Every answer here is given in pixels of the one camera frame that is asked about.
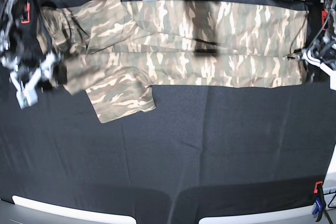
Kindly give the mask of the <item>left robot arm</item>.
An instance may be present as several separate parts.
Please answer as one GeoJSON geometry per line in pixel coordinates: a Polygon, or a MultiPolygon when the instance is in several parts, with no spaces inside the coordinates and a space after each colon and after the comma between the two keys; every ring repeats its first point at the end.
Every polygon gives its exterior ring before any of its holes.
{"type": "Polygon", "coordinates": [[[306,0],[310,16],[306,49],[335,70],[335,0],[306,0]]]}

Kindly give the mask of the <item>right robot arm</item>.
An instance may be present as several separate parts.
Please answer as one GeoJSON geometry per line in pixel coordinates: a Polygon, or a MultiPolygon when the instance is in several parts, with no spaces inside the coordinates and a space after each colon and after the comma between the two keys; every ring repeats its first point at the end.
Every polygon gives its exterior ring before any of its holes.
{"type": "Polygon", "coordinates": [[[38,74],[37,83],[49,82],[52,86],[66,83],[66,68],[61,63],[60,50],[56,48],[51,33],[47,30],[46,21],[42,17],[37,0],[4,0],[1,9],[1,64],[10,70],[11,77],[18,81],[18,89],[38,74]],[[46,40],[44,61],[37,58],[26,58],[30,51],[26,49],[20,25],[29,20],[28,5],[33,2],[37,12],[37,24],[42,37],[46,40]]]}

